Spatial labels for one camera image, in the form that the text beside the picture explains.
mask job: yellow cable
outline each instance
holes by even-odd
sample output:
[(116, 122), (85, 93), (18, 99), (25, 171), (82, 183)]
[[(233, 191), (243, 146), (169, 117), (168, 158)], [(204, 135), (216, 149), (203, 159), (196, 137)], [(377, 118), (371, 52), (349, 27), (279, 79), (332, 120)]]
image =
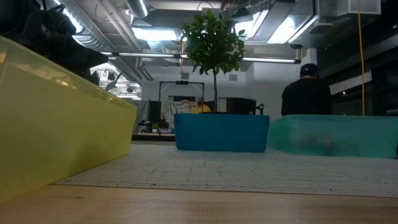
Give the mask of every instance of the yellow cable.
[(361, 3), (362, 0), (358, 0), (359, 48), (361, 51), (361, 64), (362, 64), (362, 116), (365, 116), (365, 62), (363, 57), (363, 46), (362, 46)]

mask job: small tree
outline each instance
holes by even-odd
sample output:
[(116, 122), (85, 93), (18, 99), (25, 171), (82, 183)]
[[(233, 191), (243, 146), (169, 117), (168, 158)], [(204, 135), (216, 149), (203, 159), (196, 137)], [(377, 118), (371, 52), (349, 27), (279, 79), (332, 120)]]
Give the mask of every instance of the small tree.
[(187, 38), (188, 57), (193, 62), (194, 72), (198, 67), (200, 75), (213, 71), (214, 76), (214, 102), (215, 111), (218, 106), (217, 79), (220, 70), (225, 73), (239, 70), (239, 61), (243, 57), (244, 42), (240, 40), (244, 30), (236, 33), (236, 21), (224, 21), (218, 14), (218, 18), (212, 11), (206, 14), (195, 15), (193, 23), (184, 23), (183, 36)]

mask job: table surface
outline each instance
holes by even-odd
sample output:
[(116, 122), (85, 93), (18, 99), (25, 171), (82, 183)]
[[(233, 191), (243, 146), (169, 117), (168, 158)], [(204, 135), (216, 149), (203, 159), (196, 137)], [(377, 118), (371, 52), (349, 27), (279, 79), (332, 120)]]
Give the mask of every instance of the table surface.
[(398, 223), (398, 198), (48, 185), (0, 223)]

